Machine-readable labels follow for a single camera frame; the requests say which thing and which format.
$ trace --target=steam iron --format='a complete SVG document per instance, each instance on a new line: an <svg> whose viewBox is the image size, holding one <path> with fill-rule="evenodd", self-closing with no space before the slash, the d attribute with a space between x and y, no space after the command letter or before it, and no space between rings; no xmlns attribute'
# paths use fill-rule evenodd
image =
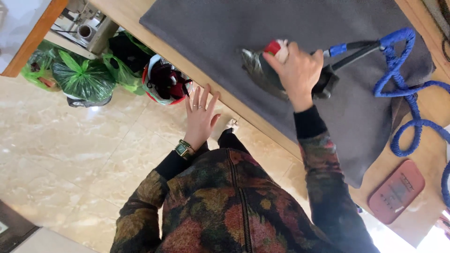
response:
<svg viewBox="0 0 450 253"><path fill-rule="evenodd" d="M333 89L339 82L339 77L335 74L336 70L351 64L375 50L382 50L380 41L358 41L332 46L328 50L324 50L324 57L333 57L342 54L347 50L355 49L359 49L359 51L345 57L333 65L327 65L322 69L319 81L312 89L312 97L314 99L329 99L331 97ZM262 56L262 53L267 52L272 54L280 62L285 63L289 56L289 52L286 53L286 51L287 40L271 41L270 44L261 51L241 49L243 69L249 74L253 82L264 91L284 101L289 99L286 90L281 84L278 74L267 63Z"/></svg>

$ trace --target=floral patterned jacket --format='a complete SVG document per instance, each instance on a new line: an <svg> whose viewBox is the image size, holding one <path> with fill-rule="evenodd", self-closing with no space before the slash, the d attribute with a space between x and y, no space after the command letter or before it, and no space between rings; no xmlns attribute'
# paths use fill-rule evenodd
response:
<svg viewBox="0 0 450 253"><path fill-rule="evenodd" d="M294 117L312 222L250 155L216 149L189 162L172 151L120 210L111 252L378 252L317 109Z"/></svg>

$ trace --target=foot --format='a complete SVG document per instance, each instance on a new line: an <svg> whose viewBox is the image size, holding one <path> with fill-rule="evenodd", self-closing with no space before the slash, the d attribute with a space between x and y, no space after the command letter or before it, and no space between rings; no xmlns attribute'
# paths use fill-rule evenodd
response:
<svg viewBox="0 0 450 253"><path fill-rule="evenodd" d="M236 131L239 128L238 121L235 120L235 119L231 119L230 121L228 121L228 123L226 124L225 129L229 129L229 128L233 129L232 133L236 133Z"/></svg>

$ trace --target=woman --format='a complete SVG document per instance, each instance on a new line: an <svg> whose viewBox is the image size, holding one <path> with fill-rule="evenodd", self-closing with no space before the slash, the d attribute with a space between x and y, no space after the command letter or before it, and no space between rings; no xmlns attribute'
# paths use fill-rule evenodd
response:
<svg viewBox="0 0 450 253"><path fill-rule="evenodd" d="M196 90L192 106L186 99L184 139L120 210L111 252L378 252L312 102L323 52L310 56L296 43L288 50L285 64L264 57L278 73L295 111L314 224L239 142L233 134L235 121L219 138L220 148L207 150L206 140L220 116L213 113L218 92L207 106L207 85L201 98Z"/></svg>

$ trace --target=blue hose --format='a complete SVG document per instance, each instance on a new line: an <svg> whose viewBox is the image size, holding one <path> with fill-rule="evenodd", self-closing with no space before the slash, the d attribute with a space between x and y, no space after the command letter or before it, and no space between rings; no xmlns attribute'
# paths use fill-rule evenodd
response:
<svg viewBox="0 0 450 253"><path fill-rule="evenodd" d="M386 63L388 66L388 71L384 74L384 76L375 84L375 87L373 89L373 94L376 97L405 97L406 101L409 104L409 107L411 108L411 114L413 116L413 119L403 126L399 128L397 133L395 133L392 142L391 142L391 150L392 152L398 156L398 157L405 157L410 154L412 154L416 148L419 146L420 143L420 136L422 134L422 126L431 127L436 132L438 132L442 138L444 138L448 143L450 143L450 133L447 132L443 127L437 125L436 123L429 121L427 119L422 119L420 117L420 111L419 106L417 105L417 101L414 97L414 94L418 92L419 90L423 90L427 87L436 85L441 88L444 88L447 90L447 92L450 94L450 85L440 82L440 81L428 81L423 84L420 88L410 89L407 84L405 83L404 78L400 74L400 67L405 62L406 58L408 58L408 55L410 54L411 50L414 46L415 41L415 31L411 28L403 28L396 32L393 32L386 37L380 39L381 46L384 48L382 50L383 54L386 56ZM401 53L400 57L396 56L396 52L394 50L393 45L400 41L406 41L405 49ZM382 89L384 85L393 78L397 90L392 92L382 92ZM399 140L403 132L408 127L414 126L414 138L407 150L401 150L399 147ZM447 164L447 166L444 169L444 172L442 173L442 179L441 179L441 188L442 188L442 198L444 199L445 205L450 208L450 193L448 188L448 179L450 174L450 162Z"/></svg>

